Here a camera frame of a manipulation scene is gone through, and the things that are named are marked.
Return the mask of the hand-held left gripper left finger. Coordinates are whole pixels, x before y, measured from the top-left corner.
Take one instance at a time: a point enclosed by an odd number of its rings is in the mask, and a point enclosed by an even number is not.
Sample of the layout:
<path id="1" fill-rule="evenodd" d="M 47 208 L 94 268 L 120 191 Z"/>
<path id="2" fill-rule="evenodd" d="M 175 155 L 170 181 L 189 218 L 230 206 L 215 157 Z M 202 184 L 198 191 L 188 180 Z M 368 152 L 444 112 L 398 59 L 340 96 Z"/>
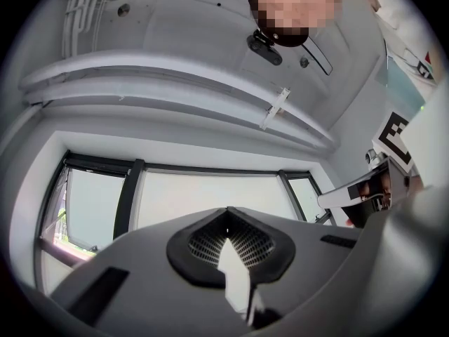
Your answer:
<path id="1" fill-rule="evenodd" d="M 251 328 L 223 288 L 195 286 L 169 262 L 166 248 L 224 209 L 140 228 L 76 267 L 52 292 L 60 307 L 107 336 L 244 336 Z"/>

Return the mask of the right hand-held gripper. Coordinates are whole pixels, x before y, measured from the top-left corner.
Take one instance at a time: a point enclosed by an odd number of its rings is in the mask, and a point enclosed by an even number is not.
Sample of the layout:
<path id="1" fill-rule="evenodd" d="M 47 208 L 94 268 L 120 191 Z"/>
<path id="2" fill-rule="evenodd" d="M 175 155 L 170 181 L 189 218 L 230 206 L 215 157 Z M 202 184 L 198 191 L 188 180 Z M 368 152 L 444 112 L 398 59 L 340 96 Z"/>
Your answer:
<path id="1" fill-rule="evenodd" d="M 421 177 L 401 133 L 408 120 L 391 112 L 366 152 L 370 172 L 318 197 L 323 209 L 341 208 L 354 227 L 365 227 L 374 213 L 388 210 L 398 200 L 421 189 Z"/>

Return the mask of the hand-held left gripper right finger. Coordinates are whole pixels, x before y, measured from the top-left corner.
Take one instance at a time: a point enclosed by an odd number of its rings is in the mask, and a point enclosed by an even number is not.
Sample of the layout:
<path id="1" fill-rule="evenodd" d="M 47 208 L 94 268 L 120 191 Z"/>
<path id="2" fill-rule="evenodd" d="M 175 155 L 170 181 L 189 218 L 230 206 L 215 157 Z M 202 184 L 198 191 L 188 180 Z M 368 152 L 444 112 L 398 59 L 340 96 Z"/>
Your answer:
<path id="1" fill-rule="evenodd" d="M 428 187 L 362 230 L 305 225 L 283 276 L 257 284 L 242 336 L 429 336 L 448 259 L 448 191 Z"/>

